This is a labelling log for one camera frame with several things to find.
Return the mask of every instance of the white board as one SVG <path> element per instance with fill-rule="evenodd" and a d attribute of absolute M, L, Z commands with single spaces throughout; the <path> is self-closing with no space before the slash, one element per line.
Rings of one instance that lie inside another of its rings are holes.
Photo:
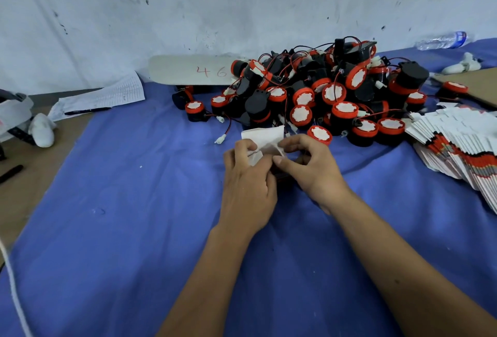
<path fill-rule="evenodd" d="M 149 60 L 152 81 L 164 85 L 231 85 L 236 78 L 230 56 L 160 55 Z"/>

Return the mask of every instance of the white cable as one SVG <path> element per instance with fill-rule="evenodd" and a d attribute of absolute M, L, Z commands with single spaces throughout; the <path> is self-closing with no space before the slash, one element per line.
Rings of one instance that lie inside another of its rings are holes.
<path fill-rule="evenodd" d="M 0 251 L 2 252 L 3 260 L 5 261 L 5 267 L 7 268 L 7 274 L 9 275 L 10 282 L 10 295 L 12 296 L 12 301 L 14 302 L 14 307 L 16 308 L 17 316 L 21 322 L 21 328 L 26 337 L 33 337 L 31 330 L 29 329 L 28 323 L 26 321 L 26 316 L 21 307 L 21 302 L 19 302 L 19 297 L 17 296 L 16 280 L 14 278 L 14 271 L 12 270 L 12 265 L 10 264 L 9 254 L 7 253 L 7 248 L 3 245 L 0 239 Z"/>

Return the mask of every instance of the blue cloth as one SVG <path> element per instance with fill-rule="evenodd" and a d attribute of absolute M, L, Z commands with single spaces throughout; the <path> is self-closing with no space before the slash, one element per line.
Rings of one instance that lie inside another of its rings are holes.
<path fill-rule="evenodd" d="M 440 71 L 464 51 L 497 66 L 497 39 L 463 49 L 387 53 Z M 219 217 L 222 153 L 240 138 L 215 119 L 191 123 L 172 88 L 97 113 L 12 250 L 37 337 L 153 336 Z M 200 99 L 208 101 L 209 95 Z M 497 216 L 461 181 L 424 166 L 407 143 L 331 143 L 351 188 L 446 278 L 497 316 Z M 0 275 L 0 334 L 21 336 Z M 253 239 L 226 336 L 399 336 L 340 227 L 296 186 L 279 193 Z"/>

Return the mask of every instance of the white wall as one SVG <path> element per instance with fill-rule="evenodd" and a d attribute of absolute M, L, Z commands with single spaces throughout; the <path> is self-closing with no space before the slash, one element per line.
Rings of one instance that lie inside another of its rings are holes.
<path fill-rule="evenodd" d="M 494 0 L 0 0 L 0 88 L 102 87 L 155 54 L 255 56 L 348 34 L 379 50 L 456 29 L 482 39 L 496 21 Z"/>

